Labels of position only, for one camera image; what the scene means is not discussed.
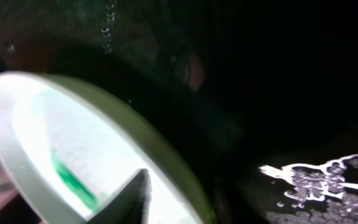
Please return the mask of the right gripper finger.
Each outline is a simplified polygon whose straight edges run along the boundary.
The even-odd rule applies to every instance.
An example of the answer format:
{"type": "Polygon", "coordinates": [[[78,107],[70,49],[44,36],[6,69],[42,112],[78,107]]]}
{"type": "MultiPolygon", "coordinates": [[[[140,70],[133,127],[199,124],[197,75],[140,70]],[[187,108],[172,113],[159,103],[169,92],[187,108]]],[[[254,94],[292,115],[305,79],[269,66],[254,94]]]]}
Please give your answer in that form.
{"type": "Polygon", "coordinates": [[[121,191],[86,224],[144,224],[149,217],[151,181],[139,169],[121,191]]]}

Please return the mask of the mint green plate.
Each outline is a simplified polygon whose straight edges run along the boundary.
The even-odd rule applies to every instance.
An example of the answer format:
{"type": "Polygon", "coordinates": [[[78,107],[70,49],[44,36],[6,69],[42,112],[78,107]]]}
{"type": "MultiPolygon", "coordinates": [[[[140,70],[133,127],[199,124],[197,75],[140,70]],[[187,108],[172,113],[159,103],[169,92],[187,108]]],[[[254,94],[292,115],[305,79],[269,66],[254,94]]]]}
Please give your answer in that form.
{"type": "Polygon", "coordinates": [[[147,223],[216,223],[176,149],[137,111],[82,80],[0,73],[0,165],[46,223],[86,223],[147,169],[147,223]]]}

